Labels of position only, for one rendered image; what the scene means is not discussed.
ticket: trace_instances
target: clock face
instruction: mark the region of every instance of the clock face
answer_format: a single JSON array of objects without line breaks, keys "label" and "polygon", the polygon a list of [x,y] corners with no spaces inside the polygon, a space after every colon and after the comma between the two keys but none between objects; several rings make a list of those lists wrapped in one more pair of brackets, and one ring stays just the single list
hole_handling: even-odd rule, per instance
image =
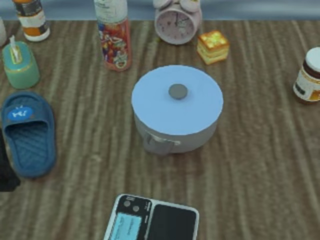
[{"label": "clock face", "polygon": [[159,36],[171,44],[184,44],[192,39],[195,26],[183,12],[166,11],[156,21]]}]

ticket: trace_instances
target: blue slipper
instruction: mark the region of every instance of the blue slipper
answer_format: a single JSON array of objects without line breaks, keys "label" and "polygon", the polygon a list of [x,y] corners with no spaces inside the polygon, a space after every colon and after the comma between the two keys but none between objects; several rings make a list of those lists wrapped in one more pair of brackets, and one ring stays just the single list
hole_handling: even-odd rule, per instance
[{"label": "blue slipper", "polygon": [[1,119],[16,173],[47,174],[56,162],[55,120],[47,101],[30,91],[16,92],[5,99]]}]

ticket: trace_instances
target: blue lid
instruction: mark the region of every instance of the blue lid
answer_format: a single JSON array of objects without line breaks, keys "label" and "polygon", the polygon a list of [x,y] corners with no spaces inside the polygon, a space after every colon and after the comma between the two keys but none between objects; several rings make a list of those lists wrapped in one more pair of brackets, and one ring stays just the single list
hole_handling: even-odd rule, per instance
[{"label": "blue lid", "polygon": [[10,70],[22,69],[28,66],[31,62],[31,55],[28,45],[22,41],[15,42],[15,45],[19,49],[20,61],[18,62],[15,62],[10,44],[7,44],[2,50],[4,65]]},{"label": "blue lid", "polygon": [[156,68],[135,84],[134,113],[150,129],[167,135],[198,133],[216,122],[223,109],[219,85],[190,66]]}]

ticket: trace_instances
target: wood grain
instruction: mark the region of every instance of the wood grain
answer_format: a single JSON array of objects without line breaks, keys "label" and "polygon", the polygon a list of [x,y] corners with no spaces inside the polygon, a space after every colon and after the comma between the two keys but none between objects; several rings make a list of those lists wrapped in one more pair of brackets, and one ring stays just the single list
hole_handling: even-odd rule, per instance
[{"label": "wood grain", "polygon": [[[24,41],[18,22],[9,35]],[[102,240],[118,194],[197,208],[198,240],[318,240],[320,109],[292,87],[320,21],[209,21],[230,41],[226,61],[206,66],[196,40],[171,46],[151,21],[133,21],[133,65],[105,69],[94,21],[51,23],[52,35],[29,43],[41,81],[32,91],[52,105],[57,164],[0,194],[1,240]],[[194,66],[224,94],[214,137],[186,154],[146,153],[133,121],[138,79],[164,65]],[[1,103],[15,90],[0,72]]]}]

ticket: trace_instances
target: blue screen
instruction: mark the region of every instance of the blue screen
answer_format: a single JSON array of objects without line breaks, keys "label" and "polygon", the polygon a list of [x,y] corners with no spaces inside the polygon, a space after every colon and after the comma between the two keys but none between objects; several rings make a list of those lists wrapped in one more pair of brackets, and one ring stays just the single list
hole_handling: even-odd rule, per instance
[{"label": "blue screen", "polygon": [[142,218],[119,212],[111,232],[110,240],[137,240]]}]

